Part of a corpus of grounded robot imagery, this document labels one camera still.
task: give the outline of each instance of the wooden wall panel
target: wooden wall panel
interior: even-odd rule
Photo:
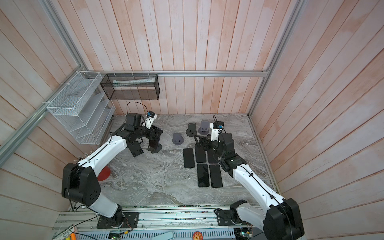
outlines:
[[[296,2],[53,0],[87,67],[95,71],[265,69]],[[159,100],[142,103],[161,114],[246,113],[260,85],[259,78],[250,77],[159,82]],[[127,101],[114,104],[118,114],[126,113]],[[139,104],[128,111],[144,113]]]
[[[383,10],[308,2],[252,116],[308,239],[382,238]]]
[[[0,42],[1,145],[78,65],[39,0],[1,1]],[[43,119],[0,169],[0,232],[48,239],[69,206],[61,196],[63,167],[91,150],[52,115]]]

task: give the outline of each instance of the wire shelf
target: wire shelf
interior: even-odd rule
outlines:
[[[78,72],[47,109],[80,144],[99,144],[115,107],[107,108],[97,72]]]
[[[48,111],[53,115],[79,115],[101,80],[100,73],[78,72],[48,105]]]

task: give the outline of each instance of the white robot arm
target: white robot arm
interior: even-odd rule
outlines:
[[[122,207],[112,202],[101,193],[97,176],[101,170],[121,151],[127,147],[133,157],[143,153],[137,139],[149,139],[148,149],[152,153],[161,150],[159,144],[162,130],[153,125],[157,115],[149,111],[147,118],[141,122],[140,114],[130,113],[127,120],[111,137],[94,153],[80,160],[77,164],[68,163],[63,170],[61,195],[69,200],[82,203],[107,218],[111,227],[123,224]]]
[[[114,228],[123,224],[122,207],[101,193],[97,176],[101,170],[127,147],[133,156],[142,153],[136,139],[148,138],[152,153],[161,149],[159,144],[162,130],[153,125],[157,115],[148,112],[141,122],[141,115],[127,114],[127,122],[116,130],[111,138],[78,164],[69,163],[63,171],[62,196],[80,202],[106,218]],[[211,136],[195,136],[196,143],[204,150],[212,149],[219,156],[224,171],[239,181],[256,199],[262,210],[244,200],[231,205],[233,220],[246,221],[264,230],[268,240],[294,240],[304,235],[303,224],[297,203],[285,200],[266,185],[239,155],[235,153],[232,134],[223,133],[224,122],[210,124]]]

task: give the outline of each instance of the round sticker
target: round sticker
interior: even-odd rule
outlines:
[[[201,234],[201,232],[195,232],[192,235],[192,239],[193,240],[203,240],[203,235]]]

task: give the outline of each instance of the marble table surface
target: marble table surface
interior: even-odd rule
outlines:
[[[271,186],[270,178],[253,137],[246,114],[215,114],[224,121],[225,130],[232,133],[236,153],[250,165],[255,173]],[[157,154],[147,151],[148,140],[141,144],[144,153],[133,158],[128,148],[110,163],[111,175],[100,182],[102,192],[122,206],[232,204],[240,199],[257,203],[250,193],[228,173],[221,170],[223,187],[198,187],[197,170],[185,169],[183,149],[194,149],[194,138],[185,133],[187,125],[195,122],[197,129],[202,120],[213,121],[212,114],[159,115],[154,123],[164,132]],[[125,116],[115,116],[111,131],[125,122]],[[184,143],[172,143],[173,133],[179,132]]]

